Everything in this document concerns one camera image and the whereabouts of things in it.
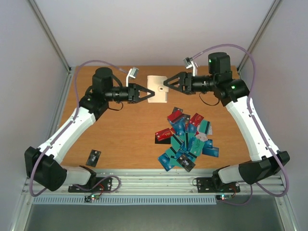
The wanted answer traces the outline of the beige card holder wallet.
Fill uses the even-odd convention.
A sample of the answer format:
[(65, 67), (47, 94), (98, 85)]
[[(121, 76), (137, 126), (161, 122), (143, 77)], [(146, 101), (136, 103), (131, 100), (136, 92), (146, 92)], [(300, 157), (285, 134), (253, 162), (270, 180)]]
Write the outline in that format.
[(154, 96), (147, 99), (148, 103), (167, 103), (169, 87), (164, 85), (166, 76), (147, 76), (147, 88), (154, 92)]

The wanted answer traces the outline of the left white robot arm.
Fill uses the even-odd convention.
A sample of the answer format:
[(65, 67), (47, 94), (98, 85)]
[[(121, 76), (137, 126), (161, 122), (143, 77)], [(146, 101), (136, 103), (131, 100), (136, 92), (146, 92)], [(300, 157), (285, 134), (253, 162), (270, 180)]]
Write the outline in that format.
[(61, 163), (78, 138), (109, 109), (109, 102), (139, 103), (155, 95), (155, 92), (135, 83), (122, 85), (108, 67), (98, 68), (92, 85), (85, 95), (77, 100), (77, 106), (68, 120), (38, 148), (25, 151), (26, 173), (30, 178), (29, 190), (33, 197), (33, 183), (55, 191), (62, 185), (91, 192), (97, 185), (96, 173), (85, 167), (63, 167)]

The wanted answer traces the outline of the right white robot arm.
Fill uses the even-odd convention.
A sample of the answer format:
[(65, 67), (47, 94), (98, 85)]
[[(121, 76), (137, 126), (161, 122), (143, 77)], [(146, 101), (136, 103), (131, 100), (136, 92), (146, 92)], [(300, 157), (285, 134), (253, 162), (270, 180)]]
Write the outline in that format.
[(232, 182), (252, 185), (279, 172), (286, 175), (285, 165), (290, 156), (287, 151), (281, 151), (266, 132), (245, 82), (232, 77), (230, 56), (225, 52), (209, 54), (208, 76), (197, 76), (192, 58), (187, 58), (185, 64), (193, 71), (168, 78), (164, 86), (186, 95), (214, 93), (233, 117), (249, 151), (250, 161), (214, 171), (213, 187), (222, 191)]

